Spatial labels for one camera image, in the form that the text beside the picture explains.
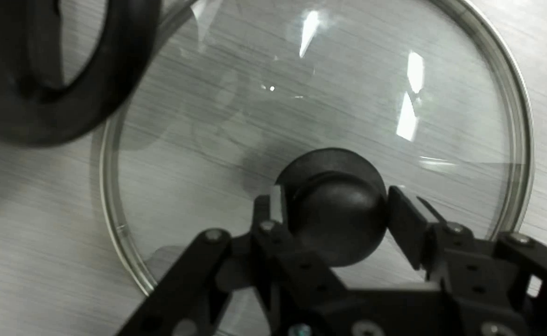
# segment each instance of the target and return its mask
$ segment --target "metal rim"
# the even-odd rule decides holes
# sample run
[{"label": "metal rim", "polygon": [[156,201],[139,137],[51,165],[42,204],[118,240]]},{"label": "metal rim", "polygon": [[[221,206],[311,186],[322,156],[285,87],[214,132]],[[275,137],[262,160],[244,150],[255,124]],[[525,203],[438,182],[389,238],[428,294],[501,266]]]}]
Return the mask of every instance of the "metal rim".
[{"label": "metal rim", "polygon": [[[501,212],[496,219],[497,223],[488,232],[488,238],[497,238],[499,231],[520,229],[533,191],[535,145],[529,94],[510,48],[503,42],[496,27],[492,27],[477,5],[468,0],[432,0],[432,3],[443,8],[473,40],[477,40],[481,53],[496,72],[496,79],[501,87],[501,94],[510,117],[510,158],[514,163],[510,165],[510,178],[503,197]],[[156,53],[178,25],[178,16],[173,16],[171,12],[163,16]],[[118,147],[128,107],[130,102],[126,102],[120,107],[120,113],[109,119],[105,126],[96,132],[98,139],[94,141],[94,150],[100,156],[100,197],[111,240],[141,290],[150,294],[158,283],[158,277],[152,273],[133,238],[130,236],[118,189]]]}]

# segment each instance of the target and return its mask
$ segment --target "glass surface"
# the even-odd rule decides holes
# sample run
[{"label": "glass surface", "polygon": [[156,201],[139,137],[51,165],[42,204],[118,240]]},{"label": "glass surface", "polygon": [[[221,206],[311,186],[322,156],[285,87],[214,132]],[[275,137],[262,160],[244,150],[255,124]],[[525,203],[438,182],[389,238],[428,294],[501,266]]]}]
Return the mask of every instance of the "glass surface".
[{"label": "glass surface", "polygon": [[[432,1],[199,1],[124,119],[126,238],[159,277],[202,229],[245,232],[255,197],[320,147],[488,236],[525,163],[514,120],[479,42]],[[337,270],[352,287],[421,281],[391,234]]]}]

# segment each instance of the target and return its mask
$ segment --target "bolt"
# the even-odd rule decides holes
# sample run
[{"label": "bolt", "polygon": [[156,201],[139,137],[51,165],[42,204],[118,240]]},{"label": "bolt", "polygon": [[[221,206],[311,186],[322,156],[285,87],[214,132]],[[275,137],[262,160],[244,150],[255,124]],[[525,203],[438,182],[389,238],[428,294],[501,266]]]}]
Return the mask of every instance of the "bolt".
[{"label": "bolt", "polygon": [[518,242],[518,244],[529,244],[533,238],[529,234],[524,234],[520,231],[512,231],[510,236]]},{"label": "bolt", "polygon": [[458,234],[462,234],[466,231],[466,227],[456,221],[449,221],[447,227]]},{"label": "bolt", "polygon": [[288,336],[313,336],[313,328],[311,328],[311,324],[294,324],[288,329]]},{"label": "bolt", "polygon": [[501,322],[482,322],[482,336],[518,336],[510,326]]},{"label": "bolt", "polygon": [[264,229],[264,231],[273,231],[275,229],[275,225],[277,225],[277,221],[273,221],[273,219],[264,219],[262,223],[260,223],[260,227]]},{"label": "bolt", "polygon": [[363,318],[352,324],[352,336],[385,336],[385,329],[378,322]]},{"label": "bolt", "polygon": [[223,238],[223,229],[208,229],[206,231],[206,238],[210,238],[210,240],[219,240],[219,238]]}]

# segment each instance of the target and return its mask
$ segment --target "glass lid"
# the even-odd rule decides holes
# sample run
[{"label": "glass lid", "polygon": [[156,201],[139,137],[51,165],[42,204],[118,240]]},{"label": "glass lid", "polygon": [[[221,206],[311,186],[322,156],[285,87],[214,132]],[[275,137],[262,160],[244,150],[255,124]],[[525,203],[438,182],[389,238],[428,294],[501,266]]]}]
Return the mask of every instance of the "glass lid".
[{"label": "glass lid", "polygon": [[[107,221],[146,292],[201,231],[247,232],[255,197],[324,147],[359,152],[477,236],[518,227],[525,87],[468,1],[204,0],[165,14],[161,40],[98,147]],[[352,287],[421,281],[391,234],[337,272]]]}]

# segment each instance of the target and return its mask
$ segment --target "black handle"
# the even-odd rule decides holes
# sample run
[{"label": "black handle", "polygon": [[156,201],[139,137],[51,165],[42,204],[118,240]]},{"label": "black handle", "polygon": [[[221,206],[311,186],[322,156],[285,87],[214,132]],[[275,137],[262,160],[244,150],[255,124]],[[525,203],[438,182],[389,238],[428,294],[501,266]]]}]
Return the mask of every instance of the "black handle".
[{"label": "black handle", "polygon": [[161,0],[109,0],[92,59],[64,85],[59,1],[0,0],[0,135],[57,145],[96,128],[143,77],[159,12]]}]

